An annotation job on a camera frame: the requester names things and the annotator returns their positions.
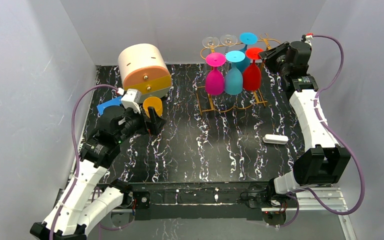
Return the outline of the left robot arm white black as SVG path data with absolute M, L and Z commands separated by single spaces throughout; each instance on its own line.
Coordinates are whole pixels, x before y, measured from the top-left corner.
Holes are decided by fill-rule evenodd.
M 132 186 L 114 180 L 90 205 L 87 202 L 100 179 L 120 154 L 120 145 L 135 134 L 157 136 L 166 120 L 161 107 L 106 107 L 96 128 L 82 145 L 74 176 L 51 213 L 35 222 L 30 234 L 38 240 L 85 240 L 91 230 L 113 209 L 122 205 Z

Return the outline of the red wine glass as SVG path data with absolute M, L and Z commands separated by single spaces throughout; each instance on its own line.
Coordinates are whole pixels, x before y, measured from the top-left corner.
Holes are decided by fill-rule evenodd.
M 252 60 L 252 63 L 244 70 L 243 88 L 246 91 L 256 91 L 261 86 L 262 73 L 256 64 L 256 60 L 260 60 L 260 53 L 264 50 L 259 47 L 252 47 L 246 50 L 245 55 Z

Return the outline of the yellow wine glass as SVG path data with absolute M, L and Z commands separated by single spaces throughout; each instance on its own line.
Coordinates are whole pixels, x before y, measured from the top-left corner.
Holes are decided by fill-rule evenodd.
M 159 117 L 163 115 L 163 103 L 159 97 L 150 96 L 146 98 L 142 106 L 148 118 L 150 117 L 148 107 L 153 107 Z

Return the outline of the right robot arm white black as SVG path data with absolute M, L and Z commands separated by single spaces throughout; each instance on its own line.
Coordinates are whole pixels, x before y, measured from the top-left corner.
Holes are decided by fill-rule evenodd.
M 311 53 L 308 43 L 293 41 L 258 54 L 265 67 L 283 80 L 283 91 L 296 114 L 305 144 L 305 152 L 294 162 L 292 170 L 270 180 L 268 190 L 275 195 L 336 184 L 351 158 L 349 151 L 326 130 L 323 111 L 314 104 L 319 87 L 307 73 Z

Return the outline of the white cylindrical drawer box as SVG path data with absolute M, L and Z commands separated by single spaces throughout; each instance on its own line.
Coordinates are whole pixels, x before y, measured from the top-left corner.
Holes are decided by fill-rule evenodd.
M 159 49 L 149 43 L 139 43 L 125 48 L 117 59 L 124 90 L 141 92 L 140 101 L 148 97 L 167 97 L 172 87 L 172 77 Z

